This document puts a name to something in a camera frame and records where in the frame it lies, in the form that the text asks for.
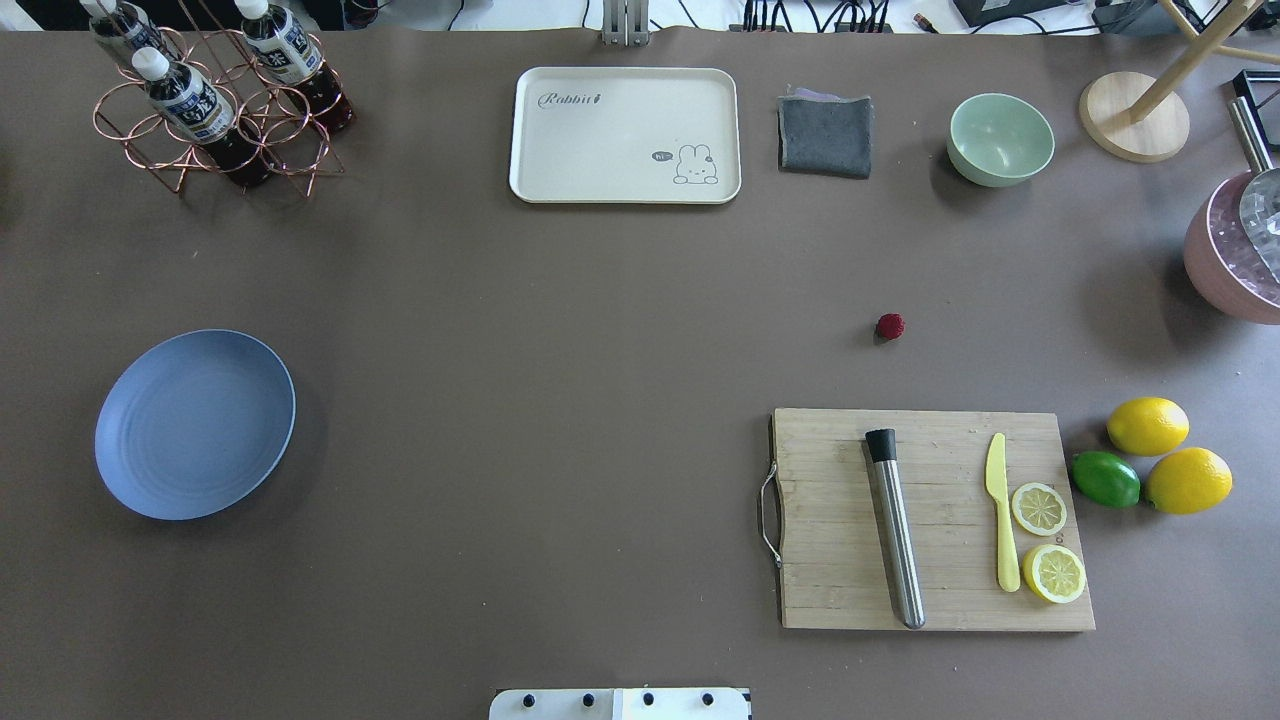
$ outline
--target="wooden mug tree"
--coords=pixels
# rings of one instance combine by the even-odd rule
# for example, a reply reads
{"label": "wooden mug tree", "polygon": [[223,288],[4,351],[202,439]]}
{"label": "wooden mug tree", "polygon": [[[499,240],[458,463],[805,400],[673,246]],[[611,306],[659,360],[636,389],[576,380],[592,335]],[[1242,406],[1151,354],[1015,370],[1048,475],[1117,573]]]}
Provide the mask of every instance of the wooden mug tree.
{"label": "wooden mug tree", "polygon": [[1222,47],[1265,0],[1234,0],[1204,32],[1196,33],[1171,0],[1160,0],[1183,33],[1187,50],[1158,78],[1119,72],[1100,77],[1080,95],[1080,122],[1107,152],[1134,163],[1158,163],[1178,154],[1190,135],[1190,117],[1174,90],[1212,53],[1280,64],[1280,56]]}

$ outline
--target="blue plate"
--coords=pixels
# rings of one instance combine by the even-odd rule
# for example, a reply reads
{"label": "blue plate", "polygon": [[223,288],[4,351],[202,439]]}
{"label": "blue plate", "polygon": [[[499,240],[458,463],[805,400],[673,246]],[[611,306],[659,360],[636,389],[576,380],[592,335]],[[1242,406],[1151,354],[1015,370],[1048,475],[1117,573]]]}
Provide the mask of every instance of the blue plate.
{"label": "blue plate", "polygon": [[289,372],[257,338],[180,334],[115,380],[97,418],[97,469],[116,500],[148,518],[218,512],[275,469],[296,407]]}

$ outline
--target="bunny drawing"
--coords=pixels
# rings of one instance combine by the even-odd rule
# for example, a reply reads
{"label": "bunny drawing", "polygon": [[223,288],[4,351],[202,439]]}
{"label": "bunny drawing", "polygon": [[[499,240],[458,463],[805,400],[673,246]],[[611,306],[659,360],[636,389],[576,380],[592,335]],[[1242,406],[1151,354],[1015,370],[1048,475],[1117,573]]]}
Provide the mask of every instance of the bunny drawing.
{"label": "bunny drawing", "polygon": [[680,163],[676,164],[676,184],[716,184],[716,161],[712,160],[712,149],[705,145],[681,145]]}

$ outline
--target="black muddler tip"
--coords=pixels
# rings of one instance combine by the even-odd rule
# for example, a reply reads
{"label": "black muddler tip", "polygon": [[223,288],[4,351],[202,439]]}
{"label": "black muddler tip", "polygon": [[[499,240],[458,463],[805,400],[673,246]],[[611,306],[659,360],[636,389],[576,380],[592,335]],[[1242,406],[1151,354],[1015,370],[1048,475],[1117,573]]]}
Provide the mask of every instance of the black muddler tip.
{"label": "black muddler tip", "polygon": [[893,428],[883,428],[867,433],[867,447],[872,451],[872,462],[897,460],[897,442]]}

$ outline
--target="yellow knife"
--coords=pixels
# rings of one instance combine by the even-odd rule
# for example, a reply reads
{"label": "yellow knife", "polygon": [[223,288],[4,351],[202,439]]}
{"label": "yellow knife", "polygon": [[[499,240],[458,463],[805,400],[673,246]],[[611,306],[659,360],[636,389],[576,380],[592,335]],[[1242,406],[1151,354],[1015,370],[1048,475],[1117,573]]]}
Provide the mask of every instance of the yellow knife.
{"label": "yellow knife", "polygon": [[987,495],[996,501],[996,579],[1005,592],[1016,592],[1023,582],[1018,578],[1018,548],[1014,547],[1014,523],[1009,516],[1005,433],[996,433],[987,451]]}

